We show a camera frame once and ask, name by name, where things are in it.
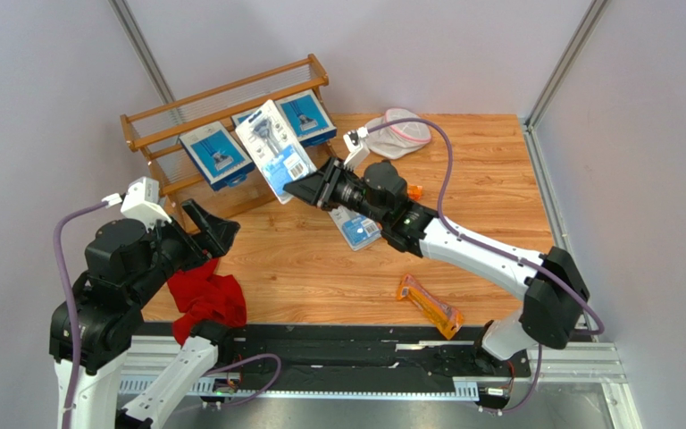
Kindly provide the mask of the blue Harry's box on shelf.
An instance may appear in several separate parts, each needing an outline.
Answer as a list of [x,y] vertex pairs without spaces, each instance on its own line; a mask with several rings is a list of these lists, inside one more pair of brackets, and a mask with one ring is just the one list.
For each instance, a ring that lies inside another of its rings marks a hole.
[[337,127],[311,89],[276,100],[275,105],[303,147],[321,145],[337,135]]

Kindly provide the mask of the Gillette razor blister pack front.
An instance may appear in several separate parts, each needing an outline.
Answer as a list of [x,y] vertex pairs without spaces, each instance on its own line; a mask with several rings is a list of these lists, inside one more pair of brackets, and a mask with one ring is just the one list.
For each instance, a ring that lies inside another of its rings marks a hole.
[[317,168],[273,100],[264,102],[236,128],[243,147],[283,205],[293,196],[284,186]]

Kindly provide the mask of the wooden two-tier shelf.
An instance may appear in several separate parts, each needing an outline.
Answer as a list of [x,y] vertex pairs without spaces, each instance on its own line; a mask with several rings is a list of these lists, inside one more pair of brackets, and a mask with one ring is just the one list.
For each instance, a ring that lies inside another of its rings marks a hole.
[[234,133],[264,102],[322,96],[330,82],[313,54],[142,113],[122,115],[128,148],[145,158],[169,216],[194,231],[182,203],[232,217],[275,199]]

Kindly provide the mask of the white mesh laundry bag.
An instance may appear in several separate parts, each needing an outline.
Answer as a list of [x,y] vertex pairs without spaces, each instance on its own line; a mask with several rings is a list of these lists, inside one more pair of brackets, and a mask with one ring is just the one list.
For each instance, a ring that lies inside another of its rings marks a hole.
[[[364,127],[370,130],[383,123],[405,118],[414,119],[418,118],[418,115],[404,108],[392,107],[382,116],[370,120]],[[420,150],[431,141],[429,127],[421,122],[398,123],[375,132],[369,131],[369,137],[365,140],[373,153],[391,160]]]

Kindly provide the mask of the orange bic razor bag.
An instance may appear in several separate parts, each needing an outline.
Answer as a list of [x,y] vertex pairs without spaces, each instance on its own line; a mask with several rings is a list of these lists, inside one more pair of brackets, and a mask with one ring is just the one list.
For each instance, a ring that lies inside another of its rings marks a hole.
[[422,197],[422,186],[421,185],[408,185],[407,186],[407,196],[412,200],[418,201]]
[[458,308],[431,294],[410,273],[401,278],[396,300],[411,302],[446,340],[452,340],[464,324]]

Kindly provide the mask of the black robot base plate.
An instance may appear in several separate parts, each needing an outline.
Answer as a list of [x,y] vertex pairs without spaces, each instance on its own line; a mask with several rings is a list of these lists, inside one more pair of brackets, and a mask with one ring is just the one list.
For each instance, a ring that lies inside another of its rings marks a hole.
[[219,368],[243,392],[266,384],[271,392],[450,394],[457,382],[505,386],[533,373],[526,353],[507,361],[482,357],[473,342],[480,329],[445,340],[436,329],[408,325],[250,324],[234,329],[219,350]]

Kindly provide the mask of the gillette razor blister pack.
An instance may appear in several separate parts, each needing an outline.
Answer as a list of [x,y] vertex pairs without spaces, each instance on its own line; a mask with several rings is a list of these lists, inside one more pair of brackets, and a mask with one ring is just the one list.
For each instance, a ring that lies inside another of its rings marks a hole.
[[366,248],[381,238],[381,228],[375,221],[345,207],[331,210],[330,218],[353,251]]
[[264,102],[236,128],[243,147],[283,205],[293,196],[284,186],[317,168],[273,100]]

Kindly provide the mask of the orange Bic razor bag front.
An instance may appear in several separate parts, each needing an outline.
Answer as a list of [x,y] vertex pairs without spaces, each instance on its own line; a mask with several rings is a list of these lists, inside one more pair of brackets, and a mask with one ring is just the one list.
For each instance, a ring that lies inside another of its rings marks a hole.
[[411,302],[446,340],[452,340],[464,324],[458,308],[431,294],[410,273],[401,278],[396,300]]

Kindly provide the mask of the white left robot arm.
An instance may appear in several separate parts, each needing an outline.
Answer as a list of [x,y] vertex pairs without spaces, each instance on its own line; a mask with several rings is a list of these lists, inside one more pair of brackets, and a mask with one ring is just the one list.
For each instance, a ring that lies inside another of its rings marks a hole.
[[176,221],[146,226],[125,218],[106,223],[87,245],[87,268],[64,281],[65,301],[53,312],[49,352],[58,378],[61,428],[161,428],[191,388],[233,351],[223,323],[197,323],[178,354],[135,399],[119,406],[121,372],[142,311],[177,272],[226,255],[239,224],[187,200],[197,226],[190,234]]

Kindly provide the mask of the large blue Harry's razor box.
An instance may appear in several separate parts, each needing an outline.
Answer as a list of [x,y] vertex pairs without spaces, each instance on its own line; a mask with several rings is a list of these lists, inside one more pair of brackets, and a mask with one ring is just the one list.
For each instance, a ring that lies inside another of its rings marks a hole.
[[247,110],[245,112],[241,112],[241,113],[232,115],[230,118],[231,118],[233,126],[235,128],[237,128],[242,122],[247,120],[251,115],[253,115],[257,111],[258,111],[258,108],[254,108],[254,109]]

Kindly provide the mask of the aluminium frame rail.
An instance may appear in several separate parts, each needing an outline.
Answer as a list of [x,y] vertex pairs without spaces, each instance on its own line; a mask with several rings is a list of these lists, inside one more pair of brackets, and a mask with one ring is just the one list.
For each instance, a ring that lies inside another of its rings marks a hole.
[[74,428],[160,428],[188,395],[224,407],[263,395],[458,400],[503,416],[524,383],[600,384],[611,420],[640,426],[616,348],[584,337],[499,359],[468,332],[446,340],[424,326],[209,323],[183,343],[149,332],[84,343],[79,366],[59,358],[55,371]]

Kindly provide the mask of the red cloth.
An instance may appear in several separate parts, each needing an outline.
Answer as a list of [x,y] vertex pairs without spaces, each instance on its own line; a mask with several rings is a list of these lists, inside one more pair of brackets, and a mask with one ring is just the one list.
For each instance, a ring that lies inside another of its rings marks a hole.
[[230,328],[247,324],[247,303],[233,275],[216,273],[220,260],[176,272],[167,282],[181,317],[172,323],[174,339],[182,346],[200,322],[213,321]]

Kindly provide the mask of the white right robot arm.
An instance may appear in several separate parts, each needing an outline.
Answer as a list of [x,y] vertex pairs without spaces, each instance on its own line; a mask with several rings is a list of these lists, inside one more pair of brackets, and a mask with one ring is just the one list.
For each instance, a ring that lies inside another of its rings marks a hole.
[[362,176],[330,158],[321,170],[284,185],[284,190],[324,211],[345,207],[375,221],[395,250],[445,262],[503,288],[522,303],[492,321],[476,341],[497,360],[540,344],[564,349],[576,333],[590,292],[572,255],[515,248],[450,221],[407,194],[407,182],[388,161],[369,165]]

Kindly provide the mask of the small blue Harry's razor box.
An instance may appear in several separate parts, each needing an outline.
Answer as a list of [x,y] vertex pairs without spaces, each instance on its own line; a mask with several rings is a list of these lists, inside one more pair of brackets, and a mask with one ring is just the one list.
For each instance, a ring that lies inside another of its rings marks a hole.
[[213,191],[236,187],[255,169],[244,148],[221,122],[184,132],[179,143]]

